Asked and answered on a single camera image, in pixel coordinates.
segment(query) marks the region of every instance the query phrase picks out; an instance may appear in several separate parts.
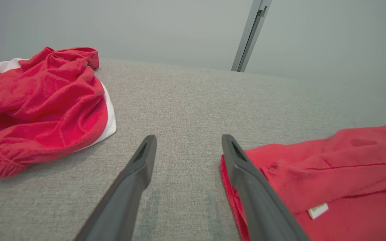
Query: white fabric edge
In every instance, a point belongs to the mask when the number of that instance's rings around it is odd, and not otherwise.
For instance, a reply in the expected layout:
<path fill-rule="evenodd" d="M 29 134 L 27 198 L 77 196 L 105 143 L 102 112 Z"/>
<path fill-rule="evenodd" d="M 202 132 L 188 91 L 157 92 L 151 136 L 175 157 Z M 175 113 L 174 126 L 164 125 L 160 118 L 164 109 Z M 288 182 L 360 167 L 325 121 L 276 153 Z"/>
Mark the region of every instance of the white fabric edge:
<path fill-rule="evenodd" d="M 0 62 L 0 73 L 4 73 L 4 72 L 12 70 L 12 69 L 20 68 L 19 61 L 21 61 L 21 60 L 25 60 L 25 59 L 14 58 L 10 61 Z"/>
<path fill-rule="evenodd" d="M 83 149 L 86 149 L 90 146 L 93 146 L 94 144 L 101 142 L 105 139 L 107 139 L 109 136 L 115 133 L 117 130 L 117 125 L 115 121 L 115 113 L 114 113 L 114 107 L 112 105 L 110 95 L 108 94 L 107 88 L 105 88 L 104 84 L 101 82 L 102 87 L 104 88 L 104 100 L 107 106 L 107 113 L 108 113 L 108 118 L 107 118 L 107 125 L 105 126 L 104 132 L 102 132 L 101 136 L 95 140 L 92 144 L 88 145 L 87 147 L 81 148 L 80 150 L 76 151 L 81 151 Z"/>

